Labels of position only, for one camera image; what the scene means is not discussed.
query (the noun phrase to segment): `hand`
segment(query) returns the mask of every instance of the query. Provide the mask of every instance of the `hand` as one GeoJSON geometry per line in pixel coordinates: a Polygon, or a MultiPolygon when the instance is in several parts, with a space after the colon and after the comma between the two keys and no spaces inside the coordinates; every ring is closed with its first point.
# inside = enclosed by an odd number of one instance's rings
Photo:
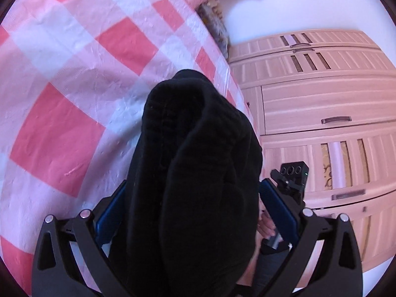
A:
{"type": "Polygon", "coordinates": [[[264,239],[269,239],[275,235],[275,228],[275,224],[267,210],[264,210],[261,213],[261,217],[257,224],[257,231],[263,236],[264,239]]]}

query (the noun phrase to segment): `camera lens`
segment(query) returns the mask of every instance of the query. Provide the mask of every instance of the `camera lens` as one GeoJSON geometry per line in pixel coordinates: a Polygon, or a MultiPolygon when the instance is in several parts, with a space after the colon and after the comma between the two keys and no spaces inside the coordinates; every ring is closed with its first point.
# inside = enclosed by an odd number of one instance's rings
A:
{"type": "Polygon", "coordinates": [[[293,166],[289,166],[288,167],[288,175],[293,174],[293,172],[294,172],[294,167],[293,166]]]}

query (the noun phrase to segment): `white wall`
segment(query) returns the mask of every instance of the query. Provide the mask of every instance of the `white wall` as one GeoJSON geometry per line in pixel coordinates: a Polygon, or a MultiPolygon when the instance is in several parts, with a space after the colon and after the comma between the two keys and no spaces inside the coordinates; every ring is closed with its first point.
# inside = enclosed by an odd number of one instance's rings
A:
{"type": "Polygon", "coordinates": [[[379,0],[219,0],[231,43],[304,29],[359,29],[396,65],[396,27],[379,0]]]}

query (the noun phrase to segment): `metal screw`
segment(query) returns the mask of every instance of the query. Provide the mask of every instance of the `metal screw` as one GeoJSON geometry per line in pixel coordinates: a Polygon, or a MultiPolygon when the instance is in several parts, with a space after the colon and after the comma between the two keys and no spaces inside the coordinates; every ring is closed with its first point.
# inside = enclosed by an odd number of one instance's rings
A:
{"type": "Polygon", "coordinates": [[[53,220],[53,215],[52,214],[47,215],[46,218],[44,219],[44,221],[46,223],[51,223],[52,220],[53,220]]]}
{"type": "Polygon", "coordinates": [[[302,214],[304,214],[306,217],[311,217],[314,215],[314,212],[311,209],[306,207],[306,208],[303,208],[302,214]]]}
{"type": "Polygon", "coordinates": [[[347,221],[349,220],[349,217],[348,217],[347,214],[341,213],[341,214],[340,214],[340,219],[341,219],[342,221],[344,221],[344,222],[347,222],[347,221]]]}
{"type": "Polygon", "coordinates": [[[85,209],[80,212],[80,217],[83,219],[88,218],[91,215],[91,210],[85,209]]]}

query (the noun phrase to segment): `wooden cabinet door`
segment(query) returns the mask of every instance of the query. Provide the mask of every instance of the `wooden cabinet door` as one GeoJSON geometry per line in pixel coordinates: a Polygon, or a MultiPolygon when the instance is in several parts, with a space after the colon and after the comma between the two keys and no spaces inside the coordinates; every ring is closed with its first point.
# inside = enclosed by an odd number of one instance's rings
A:
{"type": "MultiPolygon", "coordinates": [[[[349,215],[359,246],[363,272],[396,254],[396,190],[365,202],[320,209],[315,213],[332,218],[341,213],[349,215]]],[[[323,242],[317,242],[298,287],[308,284],[322,246],[323,242]]]]}
{"type": "Polygon", "coordinates": [[[266,135],[396,120],[396,74],[310,78],[261,89],[266,135]]]}
{"type": "Polygon", "coordinates": [[[381,50],[356,47],[300,47],[242,60],[230,68],[241,89],[336,75],[396,75],[381,50]]]}
{"type": "Polygon", "coordinates": [[[379,47],[362,31],[345,29],[317,29],[294,31],[270,35],[231,45],[229,63],[262,56],[274,52],[288,51],[301,47],[379,47]]]}
{"type": "Polygon", "coordinates": [[[262,177],[282,163],[309,167],[311,208],[351,204],[396,189],[396,122],[260,137],[262,177]]]}
{"type": "Polygon", "coordinates": [[[254,127],[260,135],[265,135],[263,94],[261,93],[261,87],[243,89],[242,94],[253,116],[254,127]]]}

